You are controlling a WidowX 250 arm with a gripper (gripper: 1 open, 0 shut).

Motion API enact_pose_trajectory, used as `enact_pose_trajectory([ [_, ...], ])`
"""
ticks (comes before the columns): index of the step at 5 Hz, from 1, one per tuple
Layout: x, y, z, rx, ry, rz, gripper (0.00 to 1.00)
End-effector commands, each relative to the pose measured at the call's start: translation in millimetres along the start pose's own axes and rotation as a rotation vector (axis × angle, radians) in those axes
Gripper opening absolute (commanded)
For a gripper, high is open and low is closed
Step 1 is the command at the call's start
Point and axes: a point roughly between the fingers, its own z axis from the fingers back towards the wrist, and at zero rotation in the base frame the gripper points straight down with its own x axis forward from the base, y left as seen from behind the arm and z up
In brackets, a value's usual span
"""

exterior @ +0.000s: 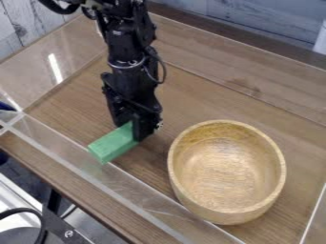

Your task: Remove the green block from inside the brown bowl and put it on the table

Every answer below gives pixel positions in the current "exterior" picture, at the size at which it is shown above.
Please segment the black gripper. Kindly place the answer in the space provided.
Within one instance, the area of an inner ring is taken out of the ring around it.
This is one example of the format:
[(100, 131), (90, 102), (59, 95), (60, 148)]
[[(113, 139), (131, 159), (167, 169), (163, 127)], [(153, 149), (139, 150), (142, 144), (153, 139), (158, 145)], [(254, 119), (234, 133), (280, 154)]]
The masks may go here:
[(100, 75), (103, 94), (118, 127), (131, 120), (134, 140), (142, 142), (162, 122), (162, 106), (155, 97), (158, 62), (110, 62), (111, 72)]

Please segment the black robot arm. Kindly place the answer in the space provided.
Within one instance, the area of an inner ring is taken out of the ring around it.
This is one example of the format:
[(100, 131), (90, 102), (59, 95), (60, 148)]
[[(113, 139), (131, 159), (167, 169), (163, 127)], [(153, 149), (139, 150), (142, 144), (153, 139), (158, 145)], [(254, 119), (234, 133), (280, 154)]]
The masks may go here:
[(153, 46), (157, 26), (147, 0), (39, 0), (55, 13), (82, 11), (96, 21), (109, 48), (111, 70), (100, 75), (109, 110), (117, 126), (131, 125), (131, 136), (145, 140), (162, 123), (155, 89), (167, 78), (165, 62)]

